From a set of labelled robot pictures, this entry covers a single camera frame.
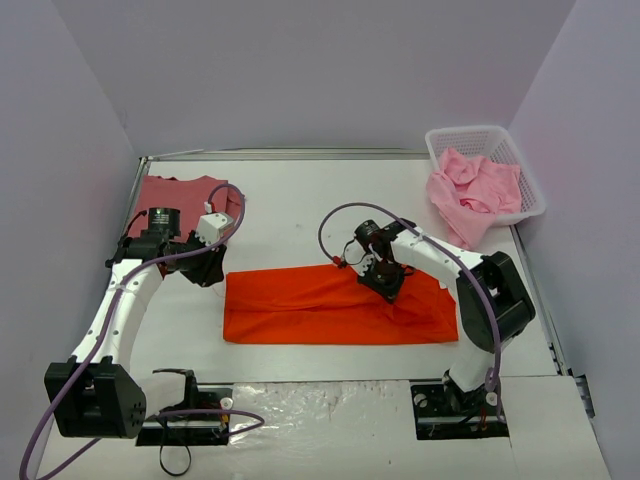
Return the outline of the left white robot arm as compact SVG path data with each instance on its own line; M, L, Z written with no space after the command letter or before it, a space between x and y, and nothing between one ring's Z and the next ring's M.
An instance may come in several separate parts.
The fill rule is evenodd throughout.
M81 343L65 362L51 364L44 384L53 416L67 438L134 438L144 422L169 410L195 415L201 393L189 370L160 369L143 378L130 372L133 346L148 306L166 276L178 272L207 288L224 279L226 213L206 209L184 241L180 212L150 208L138 235L124 234L107 260L109 285Z

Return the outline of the orange t shirt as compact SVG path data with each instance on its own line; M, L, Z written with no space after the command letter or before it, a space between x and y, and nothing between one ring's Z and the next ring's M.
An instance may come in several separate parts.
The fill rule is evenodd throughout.
M242 345L420 345L459 339L456 302L416 272L394 303L330 265L234 272L226 278L225 341Z

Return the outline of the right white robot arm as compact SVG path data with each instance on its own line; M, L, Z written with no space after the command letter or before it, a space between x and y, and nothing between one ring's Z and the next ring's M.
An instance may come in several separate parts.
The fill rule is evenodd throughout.
M436 240L405 219L384 227L367 220L354 232L363 259L352 269L360 284L393 304L411 273L428 274L452 291L462 343L445 372L443 398L457 413L498 402L502 352L536 312L514 262L504 252L483 255Z

